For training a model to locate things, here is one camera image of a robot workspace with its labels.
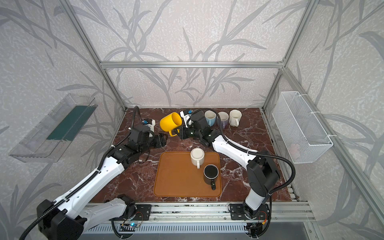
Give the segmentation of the light blue mug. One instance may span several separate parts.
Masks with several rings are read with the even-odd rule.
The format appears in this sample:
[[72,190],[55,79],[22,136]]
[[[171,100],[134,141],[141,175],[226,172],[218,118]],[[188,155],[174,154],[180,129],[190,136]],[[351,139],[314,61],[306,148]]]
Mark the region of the light blue mug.
[[210,127],[214,126],[217,121],[217,115],[214,111],[207,110],[204,113],[204,116],[206,118],[206,121]]

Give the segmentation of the purple mug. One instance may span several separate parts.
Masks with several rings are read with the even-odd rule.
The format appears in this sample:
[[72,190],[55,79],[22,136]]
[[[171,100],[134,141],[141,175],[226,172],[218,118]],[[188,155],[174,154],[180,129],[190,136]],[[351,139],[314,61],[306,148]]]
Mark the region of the purple mug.
[[220,120],[217,120],[218,126],[222,126],[225,129],[229,123],[229,114],[226,112],[219,112]]

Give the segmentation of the yellow mug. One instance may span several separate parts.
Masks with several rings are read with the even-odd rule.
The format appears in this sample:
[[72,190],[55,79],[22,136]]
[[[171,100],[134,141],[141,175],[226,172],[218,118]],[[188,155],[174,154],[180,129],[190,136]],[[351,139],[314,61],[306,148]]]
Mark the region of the yellow mug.
[[160,127],[164,132],[168,132],[171,137],[175,137],[176,134],[173,134],[172,130],[180,127],[182,123],[181,116],[173,112],[160,120]]

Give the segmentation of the white faceted mug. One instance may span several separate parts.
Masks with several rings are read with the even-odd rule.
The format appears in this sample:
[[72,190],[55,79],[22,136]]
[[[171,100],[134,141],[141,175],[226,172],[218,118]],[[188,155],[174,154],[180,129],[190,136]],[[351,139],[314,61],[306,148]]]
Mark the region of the white faceted mug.
[[232,127],[238,127],[240,125],[240,120],[242,117],[242,112],[239,110],[231,110],[229,114],[229,124]]

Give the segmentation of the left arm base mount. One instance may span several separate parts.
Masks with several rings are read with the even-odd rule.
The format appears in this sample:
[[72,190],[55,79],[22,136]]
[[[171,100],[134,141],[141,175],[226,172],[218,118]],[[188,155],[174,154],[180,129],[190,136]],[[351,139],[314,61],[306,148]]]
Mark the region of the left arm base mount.
[[152,205],[139,204],[128,206],[123,215],[120,217],[121,220],[127,221],[148,221],[150,219]]

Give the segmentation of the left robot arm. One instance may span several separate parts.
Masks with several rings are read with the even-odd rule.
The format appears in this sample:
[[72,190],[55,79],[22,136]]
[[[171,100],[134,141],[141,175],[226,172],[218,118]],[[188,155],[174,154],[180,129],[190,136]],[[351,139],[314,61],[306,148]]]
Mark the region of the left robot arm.
[[26,228],[20,239],[26,239],[37,226],[49,240],[77,240],[85,231],[104,221],[134,216],[135,202],[125,195],[92,209],[85,210],[85,206],[141,155],[166,145],[167,135],[156,135],[155,125],[153,119],[144,119],[139,125],[132,125],[129,134],[104,153],[98,167],[86,178],[53,202],[44,200],[38,205],[37,219]]

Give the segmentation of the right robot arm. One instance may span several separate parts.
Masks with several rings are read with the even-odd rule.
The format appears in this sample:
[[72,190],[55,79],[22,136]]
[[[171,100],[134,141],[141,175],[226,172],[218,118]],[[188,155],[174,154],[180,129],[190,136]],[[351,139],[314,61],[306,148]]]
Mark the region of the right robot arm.
[[[177,126],[173,131],[180,139],[196,139],[203,146],[213,148],[217,153],[229,157],[247,170],[251,190],[243,202],[243,208],[248,218],[253,219],[261,210],[261,206],[272,199],[273,193],[293,182],[296,176],[295,166],[284,157],[252,150],[232,141],[224,134],[222,123],[218,123],[218,130],[213,130],[206,121],[203,111],[213,109],[184,110],[177,113]],[[281,175],[275,160],[286,163],[291,169],[289,179],[277,187],[275,184]]]

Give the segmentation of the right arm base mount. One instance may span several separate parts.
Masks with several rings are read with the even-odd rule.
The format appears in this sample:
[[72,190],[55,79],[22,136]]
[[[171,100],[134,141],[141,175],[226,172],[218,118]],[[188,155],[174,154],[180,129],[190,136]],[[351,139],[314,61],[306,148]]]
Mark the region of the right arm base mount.
[[257,210],[252,210],[245,203],[229,204],[228,210],[231,215],[231,220],[266,221],[269,219],[270,213],[268,204],[261,204]]

